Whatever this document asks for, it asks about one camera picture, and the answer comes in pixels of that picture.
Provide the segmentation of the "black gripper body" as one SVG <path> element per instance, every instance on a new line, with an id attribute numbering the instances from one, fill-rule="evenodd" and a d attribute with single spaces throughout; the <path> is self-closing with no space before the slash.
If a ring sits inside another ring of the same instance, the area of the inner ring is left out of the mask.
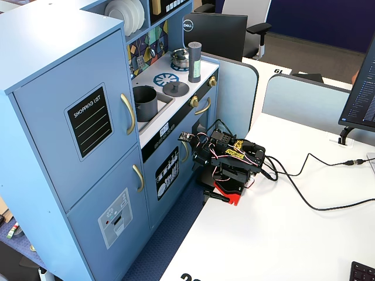
<path id="1" fill-rule="evenodd" d="M 195 137 L 193 141 L 193 160 L 211 161 L 217 159 L 215 147 L 217 140 L 209 137 Z"/>

